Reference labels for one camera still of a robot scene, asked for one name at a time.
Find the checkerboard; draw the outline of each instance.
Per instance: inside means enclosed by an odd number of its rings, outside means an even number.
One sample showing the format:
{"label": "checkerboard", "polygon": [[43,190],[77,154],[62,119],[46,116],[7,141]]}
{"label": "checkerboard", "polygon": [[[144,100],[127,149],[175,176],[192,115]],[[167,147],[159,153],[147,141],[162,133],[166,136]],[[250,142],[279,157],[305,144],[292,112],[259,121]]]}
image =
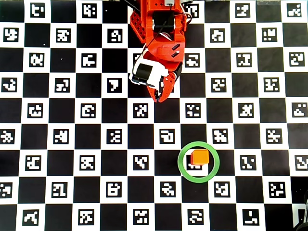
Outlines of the checkerboard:
{"label": "checkerboard", "polygon": [[[195,1],[163,103],[122,2],[0,1],[0,231],[292,230],[308,189],[307,2]],[[181,176],[205,141],[218,174]],[[193,176],[213,167],[184,166]]]}

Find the green ring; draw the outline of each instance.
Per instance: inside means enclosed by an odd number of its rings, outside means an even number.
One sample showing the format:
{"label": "green ring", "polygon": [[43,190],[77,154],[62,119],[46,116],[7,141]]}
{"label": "green ring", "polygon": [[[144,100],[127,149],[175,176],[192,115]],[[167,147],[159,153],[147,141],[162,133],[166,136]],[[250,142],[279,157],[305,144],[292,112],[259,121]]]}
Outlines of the green ring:
{"label": "green ring", "polygon": [[[188,172],[184,168],[183,159],[184,159],[185,153],[193,147],[206,148],[207,150],[210,151],[210,153],[212,154],[212,156],[214,158],[213,169],[210,172],[210,174],[208,174],[205,177],[193,177],[190,174],[188,174]],[[179,154],[179,157],[178,157],[178,167],[179,167],[181,174],[183,175],[184,178],[186,178],[187,180],[189,180],[193,183],[208,182],[210,179],[212,179],[217,174],[219,166],[220,166],[220,159],[219,159],[217,151],[211,145],[209,145],[208,143],[202,142],[202,141],[195,141],[195,142],[191,142],[191,143],[185,145],[185,147],[180,151],[180,154]]]}

